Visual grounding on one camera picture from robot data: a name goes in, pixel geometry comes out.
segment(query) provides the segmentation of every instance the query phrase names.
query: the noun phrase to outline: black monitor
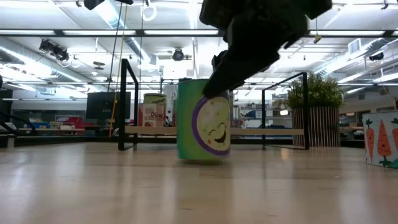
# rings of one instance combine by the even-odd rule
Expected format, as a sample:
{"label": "black monitor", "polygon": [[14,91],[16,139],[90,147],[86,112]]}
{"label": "black monitor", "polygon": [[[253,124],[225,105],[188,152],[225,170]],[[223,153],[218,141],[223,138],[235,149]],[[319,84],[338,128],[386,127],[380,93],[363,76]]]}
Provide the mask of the black monitor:
{"label": "black monitor", "polygon": [[[119,105],[120,105],[120,92],[116,93],[116,109],[114,118],[119,118]],[[111,119],[113,110],[114,92],[111,93],[89,93],[87,94],[87,110],[86,118],[89,119]],[[123,102],[126,105],[125,118],[130,118],[130,104],[131,104],[131,93],[126,92],[126,101]]]}

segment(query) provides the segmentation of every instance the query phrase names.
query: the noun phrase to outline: carrot-patterned container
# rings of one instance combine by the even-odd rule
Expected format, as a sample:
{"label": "carrot-patterned container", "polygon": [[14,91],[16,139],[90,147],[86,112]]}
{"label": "carrot-patterned container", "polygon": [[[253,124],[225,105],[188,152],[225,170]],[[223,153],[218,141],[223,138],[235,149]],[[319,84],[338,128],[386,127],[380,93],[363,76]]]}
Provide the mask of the carrot-patterned container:
{"label": "carrot-patterned container", "polygon": [[398,111],[363,115],[366,162],[398,169]]}

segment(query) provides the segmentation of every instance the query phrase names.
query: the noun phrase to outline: purple circle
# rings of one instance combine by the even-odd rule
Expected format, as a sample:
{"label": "purple circle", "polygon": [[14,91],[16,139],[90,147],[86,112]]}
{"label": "purple circle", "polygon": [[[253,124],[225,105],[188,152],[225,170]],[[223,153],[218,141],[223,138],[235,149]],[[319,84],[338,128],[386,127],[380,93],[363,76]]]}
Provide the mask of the purple circle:
{"label": "purple circle", "polygon": [[[227,92],[220,93],[219,95],[214,96],[213,98],[216,98],[216,97],[223,97],[223,98],[226,98],[227,100],[229,100]],[[201,108],[202,108],[209,100],[211,100],[211,99],[213,99],[213,98],[208,99],[208,98],[206,98],[205,96],[201,97],[200,100],[199,100],[199,102],[196,104],[195,108],[193,109],[193,113],[192,113],[192,131],[193,131],[193,137],[197,140],[197,142],[199,143],[199,145],[200,145],[204,150],[206,150],[206,151],[208,151],[208,152],[210,152],[210,153],[212,153],[212,154],[214,154],[214,155],[216,155],[216,156],[226,156],[226,155],[229,154],[229,148],[228,148],[227,150],[225,150],[225,151],[219,151],[219,150],[213,149],[212,147],[210,147],[209,145],[207,145],[207,144],[202,140],[202,138],[200,137],[199,132],[198,132],[197,118],[198,118],[198,115],[199,115],[199,111],[201,110]]]}

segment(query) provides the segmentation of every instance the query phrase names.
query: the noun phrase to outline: carrot illustration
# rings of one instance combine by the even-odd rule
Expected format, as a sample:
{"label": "carrot illustration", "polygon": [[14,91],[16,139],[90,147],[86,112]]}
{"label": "carrot illustration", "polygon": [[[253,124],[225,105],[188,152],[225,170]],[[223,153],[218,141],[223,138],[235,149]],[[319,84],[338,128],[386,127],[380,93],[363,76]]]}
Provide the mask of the carrot illustration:
{"label": "carrot illustration", "polygon": [[370,127],[370,125],[373,123],[370,119],[367,119],[365,124],[368,126],[368,129],[366,130],[366,142],[368,143],[368,151],[369,151],[369,156],[371,158],[371,164],[373,163],[373,146],[374,146],[374,130]]}
{"label": "carrot illustration", "polygon": [[387,156],[391,156],[391,147],[390,142],[388,141],[386,128],[384,127],[383,120],[381,120],[380,128],[379,128],[379,140],[377,142],[377,153],[384,158],[383,161],[379,163],[383,165],[383,167],[389,166],[391,164],[390,161],[387,160]]}
{"label": "carrot illustration", "polygon": [[[393,123],[393,124],[398,124],[398,119],[397,119],[397,118],[394,118],[394,120],[391,121],[391,123]],[[392,137],[394,138],[394,142],[395,142],[395,144],[396,144],[396,149],[397,149],[397,151],[398,151],[398,128],[394,128],[394,129],[392,130]]]}

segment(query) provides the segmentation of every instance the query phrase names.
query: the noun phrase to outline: cartoon face label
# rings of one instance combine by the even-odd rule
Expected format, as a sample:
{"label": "cartoon face label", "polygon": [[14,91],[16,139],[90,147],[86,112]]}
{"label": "cartoon face label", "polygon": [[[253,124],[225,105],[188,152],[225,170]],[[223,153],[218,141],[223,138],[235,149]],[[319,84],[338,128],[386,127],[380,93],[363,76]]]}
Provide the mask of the cartoon face label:
{"label": "cartoon face label", "polygon": [[201,99],[195,110],[192,128],[198,143],[215,155],[227,155],[231,144],[228,99]]}

